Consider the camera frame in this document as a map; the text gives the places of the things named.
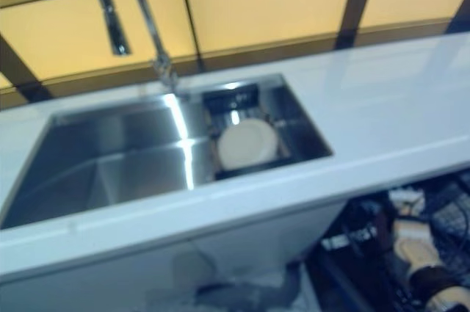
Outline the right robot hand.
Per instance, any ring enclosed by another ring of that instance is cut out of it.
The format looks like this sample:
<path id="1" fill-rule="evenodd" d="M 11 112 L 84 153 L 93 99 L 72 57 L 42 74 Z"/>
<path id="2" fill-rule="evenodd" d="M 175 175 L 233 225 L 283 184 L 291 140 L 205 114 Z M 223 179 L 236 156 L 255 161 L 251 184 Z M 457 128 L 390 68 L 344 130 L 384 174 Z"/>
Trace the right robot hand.
<path id="1" fill-rule="evenodd" d="M 409 277 L 409 283 L 413 295 L 421 301 L 428 301 L 443 290 L 461 286 L 444 266 L 426 266 L 418 269 Z"/>

